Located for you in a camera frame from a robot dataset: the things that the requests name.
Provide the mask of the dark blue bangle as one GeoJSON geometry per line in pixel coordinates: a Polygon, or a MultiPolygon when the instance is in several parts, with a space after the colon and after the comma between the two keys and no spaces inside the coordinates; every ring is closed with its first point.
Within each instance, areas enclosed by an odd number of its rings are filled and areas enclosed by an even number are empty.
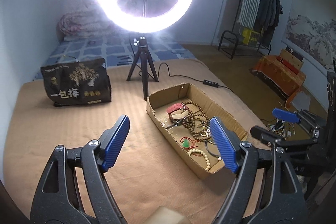
{"type": "Polygon", "coordinates": [[[221,157],[220,152],[219,152],[215,143],[212,143],[211,141],[206,140],[205,141],[205,148],[211,156],[217,157],[217,158],[221,157]]]}

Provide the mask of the red leather strap watch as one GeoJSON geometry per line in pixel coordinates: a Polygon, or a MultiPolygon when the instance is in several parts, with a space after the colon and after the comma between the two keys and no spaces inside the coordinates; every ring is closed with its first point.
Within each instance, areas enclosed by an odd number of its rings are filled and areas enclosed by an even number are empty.
{"type": "Polygon", "coordinates": [[[185,119],[191,111],[185,103],[179,102],[169,106],[166,109],[166,113],[168,114],[169,119],[173,122],[185,119]]]}

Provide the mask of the orange covered low table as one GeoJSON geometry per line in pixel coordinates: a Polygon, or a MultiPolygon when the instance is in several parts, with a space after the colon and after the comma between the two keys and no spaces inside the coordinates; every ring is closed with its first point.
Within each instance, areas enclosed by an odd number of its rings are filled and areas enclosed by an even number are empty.
{"type": "Polygon", "coordinates": [[[272,81],[280,93],[286,98],[284,106],[290,108],[290,103],[301,91],[306,80],[306,74],[298,70],[297,73],[280,61],[280,56],[262,56],[251,70],[252,73],[262,74],[272,81]]]}

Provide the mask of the wooden box on table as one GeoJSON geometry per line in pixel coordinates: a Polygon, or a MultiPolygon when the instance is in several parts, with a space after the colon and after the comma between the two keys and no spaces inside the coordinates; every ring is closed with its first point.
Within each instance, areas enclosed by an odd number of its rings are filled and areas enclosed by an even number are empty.
{"type": "Polygon", "coordinates": [[[298,74],[303,66],[303,61],[295,57],[291,52],[282,49],[280,54],[277,56],[277,60],[284,64],[288,69],[290,69],[294,74],[298,74]]]}

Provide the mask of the black clothes rack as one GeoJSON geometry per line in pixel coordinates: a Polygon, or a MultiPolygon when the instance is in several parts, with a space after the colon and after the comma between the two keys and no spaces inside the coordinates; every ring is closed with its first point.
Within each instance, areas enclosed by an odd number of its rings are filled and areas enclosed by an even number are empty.
{"type": "Polygon", "coordinates": [[[272,39],[265,38],[265,31],[277,27],[280,15],[280,0],[239,0],[232,27],[223,30],[217,50],[230,59],[269,55],[272,39]]]}

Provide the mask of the yellow box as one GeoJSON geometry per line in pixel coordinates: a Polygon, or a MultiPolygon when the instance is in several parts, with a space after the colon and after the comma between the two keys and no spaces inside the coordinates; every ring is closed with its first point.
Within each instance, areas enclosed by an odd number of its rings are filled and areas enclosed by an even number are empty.
{"type": "Polygon", "coordinates": [[[255,47],[260,39],[260,33],[251,30],[249,28],[244,28],[243,33],[243,44],[255,47]]]}

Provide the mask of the open cardboard box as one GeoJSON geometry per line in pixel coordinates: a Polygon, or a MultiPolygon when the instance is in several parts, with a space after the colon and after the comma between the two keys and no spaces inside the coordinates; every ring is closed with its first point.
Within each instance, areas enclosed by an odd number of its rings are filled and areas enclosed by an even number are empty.
{"type": "Polygon", "coordinates": [[[210,119],[219,117],[226,128],[245,140],[248,132],[219,104],[197,86],[189,83],[171,86],[152,93],[147,98],[146,111],[159,131],[188,167],[204,179],[224,167],[221,157],[211,156],[205,141],[215,143],[210,132],[210,119]],[[166,109],[175,103],[185,103],[191,113],[178,121],[171,121],[166,109]]]}

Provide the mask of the black printed snack bag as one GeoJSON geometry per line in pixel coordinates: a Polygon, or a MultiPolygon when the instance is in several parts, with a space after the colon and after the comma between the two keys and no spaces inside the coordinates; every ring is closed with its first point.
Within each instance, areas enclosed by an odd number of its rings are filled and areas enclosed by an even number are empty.
{"type": "Polygon", "coordinates": [[[112,100],[103,58],[41,67],[48,98],[55,106],[92,105],[112,100]]]}

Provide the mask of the dark hanging clothes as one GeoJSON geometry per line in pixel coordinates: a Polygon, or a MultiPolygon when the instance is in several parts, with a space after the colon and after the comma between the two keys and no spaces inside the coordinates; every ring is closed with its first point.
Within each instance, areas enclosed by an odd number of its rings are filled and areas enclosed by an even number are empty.
{"type": "Polygon", "coordinates": [[[260,43],[265,47],[268,47],[272,41],[280,15],[282,15],[280,0],[260,0],[253,30],[261,35],[260,43]]]}

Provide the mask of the white striped hanging towel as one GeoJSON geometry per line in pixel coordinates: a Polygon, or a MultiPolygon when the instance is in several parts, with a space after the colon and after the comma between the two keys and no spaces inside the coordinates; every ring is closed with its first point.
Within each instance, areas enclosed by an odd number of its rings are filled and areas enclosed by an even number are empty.
{"type": "Polygon", "coordinates": [[[252,29],[255,23],[260,0],[242,0],[238,16],[238,24],[245,28],[252,29]]]}

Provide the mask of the blue patterned bedsheet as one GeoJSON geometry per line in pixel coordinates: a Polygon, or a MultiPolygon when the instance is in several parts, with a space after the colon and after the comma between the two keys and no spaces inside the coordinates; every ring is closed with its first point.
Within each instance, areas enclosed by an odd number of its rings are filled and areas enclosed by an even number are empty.
{"type": "MultiPolygon", "coordinates": [[[[137,47],[128,34],[103,36],[93,40],[61,42],[43,64],[54,65],[74,61],[104,58],[108,67],[128,65],[133,61],[137,47]]],[[[178,42],[164,36],[148,36],[147,43],[154,61],[194,59],[195,56],[178,42]]]]}

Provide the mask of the black tripod stand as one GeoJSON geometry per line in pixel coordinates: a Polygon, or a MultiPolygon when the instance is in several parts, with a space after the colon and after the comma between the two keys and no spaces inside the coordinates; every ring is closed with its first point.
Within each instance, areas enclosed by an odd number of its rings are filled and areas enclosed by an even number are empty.
{"type": "Polygon", "coordinates": [[[153,58],[150,54],[149,47],[147,44],[147,39],[144,35],[140,35],[137,39],[135,39],[135,43],[138,46],[137,52],[134,54],[133,62],[130,67],[130,71],[127,75],[127,81],[131,80],[132,74],[134,72],[135,67],[137,66],[138,60],[140,60],[140,68],[141,68],[141,77],[142,77],[142,89],[143,89],[143,99],[147,101],[147,97],[149,95],[149,72],[148,67],[150,67],[151,74],[154,78],[155,82],[159,82],[157,72],[155,70],[153,58]]]}

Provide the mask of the folded floral quilt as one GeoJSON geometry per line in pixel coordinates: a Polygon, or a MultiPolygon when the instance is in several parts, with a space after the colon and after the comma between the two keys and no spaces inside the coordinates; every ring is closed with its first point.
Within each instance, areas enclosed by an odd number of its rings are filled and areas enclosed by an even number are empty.
{"type": "Polygon", "coordinates": [[[59,20],[64,41],[96,38],[111,34],[113,29],[112,22],[97,10],[69,12],[59,20]]]}

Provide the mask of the landscape wall painting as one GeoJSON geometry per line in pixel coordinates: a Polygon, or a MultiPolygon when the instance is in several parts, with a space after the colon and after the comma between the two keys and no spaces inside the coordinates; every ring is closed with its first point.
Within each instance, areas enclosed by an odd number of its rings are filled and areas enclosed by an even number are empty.
{"type": "Polygon", "coordinates": [[[335,0],[291,0],[284,39],[323,75],[334,69],[335,0]]]}

